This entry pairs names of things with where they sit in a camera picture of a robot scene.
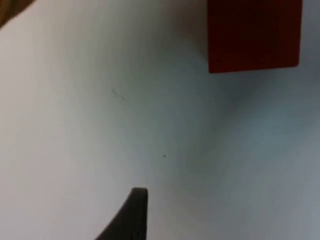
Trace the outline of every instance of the red block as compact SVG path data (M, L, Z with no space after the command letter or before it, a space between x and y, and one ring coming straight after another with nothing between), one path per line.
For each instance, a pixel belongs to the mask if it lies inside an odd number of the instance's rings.
M303 0L207 0L211 73L299 64Z

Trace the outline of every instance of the red object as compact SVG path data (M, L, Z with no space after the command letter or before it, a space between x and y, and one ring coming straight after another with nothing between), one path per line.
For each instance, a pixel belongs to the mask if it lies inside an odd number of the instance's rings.
M209 71L299 64L303 0L207 0Z

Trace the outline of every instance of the black object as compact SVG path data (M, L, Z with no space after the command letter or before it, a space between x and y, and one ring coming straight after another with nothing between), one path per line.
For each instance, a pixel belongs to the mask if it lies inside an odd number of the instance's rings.
M133 188L112 222L96 240L146 240L148 190Z

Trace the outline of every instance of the black curved object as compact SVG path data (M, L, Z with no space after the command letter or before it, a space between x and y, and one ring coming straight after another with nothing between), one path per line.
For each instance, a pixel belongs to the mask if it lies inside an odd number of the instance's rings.
M127 200L96 240L146 240L148 190L133 188Z

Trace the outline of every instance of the red cube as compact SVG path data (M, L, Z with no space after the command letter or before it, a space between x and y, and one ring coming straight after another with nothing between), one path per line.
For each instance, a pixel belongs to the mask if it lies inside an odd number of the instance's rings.
M299 64L303 0L207 0L211 73Z

